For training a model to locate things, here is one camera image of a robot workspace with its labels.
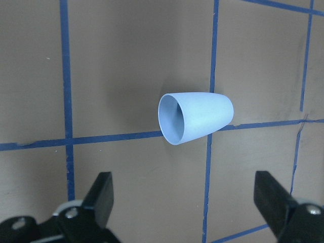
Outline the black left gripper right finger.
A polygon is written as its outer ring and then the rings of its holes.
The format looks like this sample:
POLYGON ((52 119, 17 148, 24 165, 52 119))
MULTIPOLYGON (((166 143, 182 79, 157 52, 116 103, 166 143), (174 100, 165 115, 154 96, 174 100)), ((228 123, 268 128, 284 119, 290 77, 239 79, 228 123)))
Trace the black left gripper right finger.
POLYGON ((255 172, 254 204, 276 239, 282 236, 299 206, 268 171, 255 172))

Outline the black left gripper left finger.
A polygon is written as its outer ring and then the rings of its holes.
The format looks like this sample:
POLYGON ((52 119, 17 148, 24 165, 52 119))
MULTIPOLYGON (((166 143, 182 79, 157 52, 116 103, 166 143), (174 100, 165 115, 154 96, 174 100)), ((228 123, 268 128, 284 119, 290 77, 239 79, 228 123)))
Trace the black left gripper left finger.
POLYGON ((99 227, 106 227, 113 208, 112 172, 98 174, 81 207, 93 215, 99 227))

